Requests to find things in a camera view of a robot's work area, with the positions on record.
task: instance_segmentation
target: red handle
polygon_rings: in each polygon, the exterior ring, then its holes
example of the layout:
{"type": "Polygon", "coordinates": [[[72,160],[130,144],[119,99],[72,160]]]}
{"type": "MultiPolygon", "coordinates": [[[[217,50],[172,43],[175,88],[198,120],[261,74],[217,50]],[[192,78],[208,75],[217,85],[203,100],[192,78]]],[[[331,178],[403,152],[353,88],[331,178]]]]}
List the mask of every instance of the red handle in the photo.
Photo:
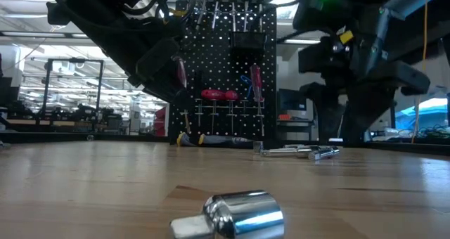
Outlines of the red handle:
{"type": "Polygon", "coordinates": [[[234,101],[234,100],[238,100],[239,95],[235,91],[227,91],[225,93],[225,97],[226,97],[227,100],[233,100],[234,101]]]}
{"type": "Polygon", "coordinates": [[[255,94],[255,101],[261,102],[264,99],[262,98],[262,81],[261,81],[261,69],[258,65],[253,64],[250,67],[250,74],[252,75],[252,85],[253,85],[253,93],[255,94]]]}
{"type": "Polygon", "coordinates": [[[209,90],[209,89],[202,91],[202,98],[212,100],[226,100],[226,96],[223,91],[209,90]]]}

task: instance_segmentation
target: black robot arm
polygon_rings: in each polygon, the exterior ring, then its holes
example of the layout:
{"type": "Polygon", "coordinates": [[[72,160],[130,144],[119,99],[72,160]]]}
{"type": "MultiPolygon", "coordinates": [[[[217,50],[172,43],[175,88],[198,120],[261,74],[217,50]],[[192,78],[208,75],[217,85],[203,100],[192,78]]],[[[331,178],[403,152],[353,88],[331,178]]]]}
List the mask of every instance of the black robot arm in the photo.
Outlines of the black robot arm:
{"type": "Polygon", "coordinates": [[[173,57],[184,36],[187,17],[195,0],[183,16],[169,15],[167,0],[152,0],[142,9],[132,9],[139,0],[56,0],[47,3],[49,23],[73,22],[127,74],[129,82],[143,85],[146,93],[181,107],[187,99],[178,78],[178,62],[173,57]],[[158,3],[165,17],[130,18],[149,11],[158,3]]]}

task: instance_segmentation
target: cable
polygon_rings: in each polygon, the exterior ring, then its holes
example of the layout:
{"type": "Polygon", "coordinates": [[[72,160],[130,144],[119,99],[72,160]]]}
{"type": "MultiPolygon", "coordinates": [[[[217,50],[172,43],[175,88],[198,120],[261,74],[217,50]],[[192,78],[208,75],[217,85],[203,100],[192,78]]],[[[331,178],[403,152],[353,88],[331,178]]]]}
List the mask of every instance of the cable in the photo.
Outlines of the cable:
{"type": "MultiPolygon", "coordinates": [[[[425,0],[425,16],[423,18],[423,55],[422,55],[422,71],[426,73],[427,70],[427,45],[428,45],[428,0],[425,0]]],[[[416,103],[416,123],[414,125],[414,133],[413,138],[411,139],[411,143],[414,143],[414,139],[416,138],[416,131],[419,126],[419,110],[420,110],[420,95],[418,97],[416,103]]]]}

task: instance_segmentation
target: desk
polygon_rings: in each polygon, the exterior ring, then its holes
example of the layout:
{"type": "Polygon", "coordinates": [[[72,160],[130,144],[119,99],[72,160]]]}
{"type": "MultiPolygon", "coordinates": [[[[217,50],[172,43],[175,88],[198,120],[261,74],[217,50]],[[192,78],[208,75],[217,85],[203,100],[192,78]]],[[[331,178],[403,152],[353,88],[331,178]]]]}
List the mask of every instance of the desk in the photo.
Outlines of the desk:
{"type": "Polygon", "coordinates": [[[314,122],[308,119],[277,120],[276,131],[279,133],[308,133],[308,141],[312,139],[314,122]]]}
{"type": "Polygon", "coordinates": [[[317,163],[166,143],[13,145],[1,152],[2,239],[165,239],[214,193],[264,189],[285,238],[448,238],[450,157],[342,149],[317,163]]]}

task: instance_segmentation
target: pegboard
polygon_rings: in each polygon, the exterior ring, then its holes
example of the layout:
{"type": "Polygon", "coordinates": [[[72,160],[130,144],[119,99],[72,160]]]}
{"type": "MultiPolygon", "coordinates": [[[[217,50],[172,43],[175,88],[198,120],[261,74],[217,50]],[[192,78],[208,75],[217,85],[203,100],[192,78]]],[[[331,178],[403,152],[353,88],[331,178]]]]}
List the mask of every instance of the pegboard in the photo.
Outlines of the pegboard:
{"type": "MultiPolygon", "coordinates": [[[[214,3],[207,3],[207,13],[203,15],[198,32],[195,28],[186,28],[186,36],[182,41],[183,50],[180,56],[184,60],[187,89],[193,101],[197,98],[194,92],[195,71],[202,70],[202,89],[217,89],[220,91],[236,91],[240,96],[233,102],[233,114],[229,115],[229,101],[217,101],[217,113],[214,116],[214,130],[212,128],[212,101],[203,99],[202,113],[196,115],[200,101],[195,100],[195,110],[188,111],[190,122],[190,136],[201,134],[220,136],[239,136],[255,140],[271,139],[276,137],[276,11],[267,13],[262,18],[263,32],[267,35],[266,49],[263,57],[246,53],[234,55],[230,47],[230,32],[233,31],[233,16],[231,15],[231,3],[219,4],[221,14],[216,18],[215,27],[212,29],[214,17],[214,3]],[[261,68],[262,76],[262,114],[264,115],[264,137],[261,132],[261,118],[257,117],[257,103],[254,102],[253,92],[247,99],[244,113],[244,100],[248,94],[248,85],[241,80],[241,76],[250,79],[250,66],[257,63],[261,68]],[[231,118],[233,118],[233,131],[231,131],[231,118]]],[[[183,9],[177,3],[177,9],[183,9]]],[[[236,30],[243,31],[244,27],[244,3],[235,4],[236,30]]],[[[250,4],[247,16],[247,28],[256,17],[257,4],[250,4]]],[[[184,110],[170,105],[169,137],[175,140],[181,132],[186,131],[184,110]]]]}

